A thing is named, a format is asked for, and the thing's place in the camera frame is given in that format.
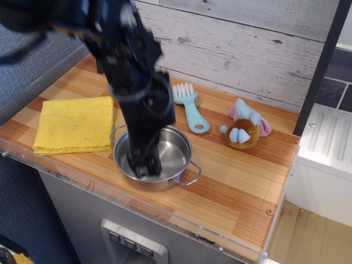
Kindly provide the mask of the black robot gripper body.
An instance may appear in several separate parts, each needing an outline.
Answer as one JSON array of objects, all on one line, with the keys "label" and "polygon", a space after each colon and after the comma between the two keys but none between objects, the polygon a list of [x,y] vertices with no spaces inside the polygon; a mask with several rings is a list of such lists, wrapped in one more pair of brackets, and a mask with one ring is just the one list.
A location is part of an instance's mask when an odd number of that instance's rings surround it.
[{"label": "black robot gripper body", "polygon": [[129,76],[122,70],[111,70],[107,80],[108,91],[118,100],[128,126],[130,158],[152,158],[161,128],[175,122],[169,74],[154,71]]}]

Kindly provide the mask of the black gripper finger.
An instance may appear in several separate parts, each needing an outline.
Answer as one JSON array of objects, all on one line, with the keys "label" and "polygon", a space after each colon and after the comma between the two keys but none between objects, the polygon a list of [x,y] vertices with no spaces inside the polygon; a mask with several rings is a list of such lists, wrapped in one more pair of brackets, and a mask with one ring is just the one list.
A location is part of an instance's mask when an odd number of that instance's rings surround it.
[{"label": "black gripper finger", "polygon": [[136,177],[141,178],[147,176],[147,167],[145,165],[140,164],[138,160],[133,159],[133,156],[130,154],[127,155],[127,159],[129,167]]},{"label": "black gripper finger", "polygon": [[149,150],[146,159],[148,175],[159,176],[161,174],[162,167],[158,150]]}]

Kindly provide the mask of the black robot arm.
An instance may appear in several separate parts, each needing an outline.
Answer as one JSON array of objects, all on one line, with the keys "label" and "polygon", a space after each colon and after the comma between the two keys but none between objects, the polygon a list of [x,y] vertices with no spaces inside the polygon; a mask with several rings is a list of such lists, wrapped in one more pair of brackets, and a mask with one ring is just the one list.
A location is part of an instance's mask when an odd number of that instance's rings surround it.
[{"label": "black robot arm", "polygon": [[2,64],[21,61],[48,31],[82,39],[120,104],[129,133],[130,168],[138,177],[161,173],[160,131],[175,122],[171,83],[168,74],[155,70],[161,45],[131,1],[1,1],[1,24],[38,34],[21,50],[2,56]]}]

